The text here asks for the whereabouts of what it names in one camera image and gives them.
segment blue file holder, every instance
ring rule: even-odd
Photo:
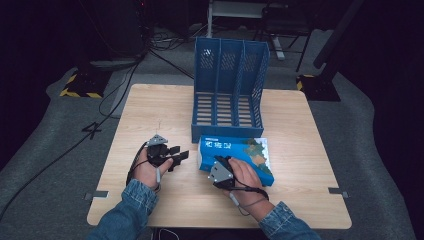
[[[201,135],[261,137],[268,62],[264,42],[196,39],[192,143]]]

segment table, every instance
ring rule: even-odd
[[[168,146],[189,150],[190,157],[162,179],[160,201],[149,218],[151,227],[257,228],[252,217],[242,216],[198,170],[197,147],[191,143],[193,86],[134,84],[128,95],[97,190],[88,223],[100,218],[120,200],[134,155],[156,133]],[[347,229],[349,213],[322,144],[304,94],[300,91],[263,91],[263,137],[268,138],[275,182],[266,191],[272,203],[284,201],[312,228]]]
[[[266,2],[232,2],[209,0],[208,8],[208,32],[207,37],[212,37],[212,17],[242,17],[242,18],[262,18],[262,8],[266,6]],[[275,53],[278,60],[285,60],[283,48],[281,47],[278,37],[272,38]]]

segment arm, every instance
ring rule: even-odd
[[[122,201],[107,212],[87,239],[136,239],[147,225],[148,216],[152,213],[159,197],[152,189],[158,187],[156,168],[147,160],[143,149],[133,172],[133,178],[122,192]],[[168,159],[159,166],[161,176],[172,165]]]
[[[250,187],[261,187],[258,175],[249,164],[233,158],[229,160],[229,163],[238,180],[236,187],[243,187],[241,183]],[[297,218],[283,202],[274,206],[256,192],[232,191],[232,193],[240,206],[258,221],[260,228],[269,239],[320,239],[318,234]]]

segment denim jacket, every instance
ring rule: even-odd
[[[122,193],[122,201],[102,217],[87,239],[137,239],[158,200],[155,192],[132,179]],[[283,202],[259,222],[259,227],[271,240],[320,239]]]

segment gray floor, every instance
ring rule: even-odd
[[[265,88],[296,90],[297,75],[319,74],[321,70],[312,62],[330,34],[314,32],[299,73],[294,71],[299,55],[287,54],[287,60],[281,62],[271,54]],[[215,35],[252,36],[244,29]],[[194,44],[189,43],[158,54],[193,73],[193,51]],[[28,179],[77,143],[85,134],[82,128],[103,120],[99,109],[109,113],[124,93],[123,87],[113,90],[129,76],[128,70],[114,72],[105,91],[111,96],[105,99],[59,97],[73,70],[46,89],[51,103],[42,122],[0,172],[2,208]],[[190,85],[193,80],[149,54],[132,79],[132,83],[140,82]],[[341,75],[333,82],[341,102],[309,104],[339,186],[350,195],[345,202],[353,224],[348,230],[317,232],[323,239],[415,239],[403,198],[374,145],[370,100]],[[0,223],[0,239],[84,238],[92,227],[86,221],[90,202],[83,196],[96,189],[118,123],[116,119],[105,121],[93,140],[83,141],[29,184]]]

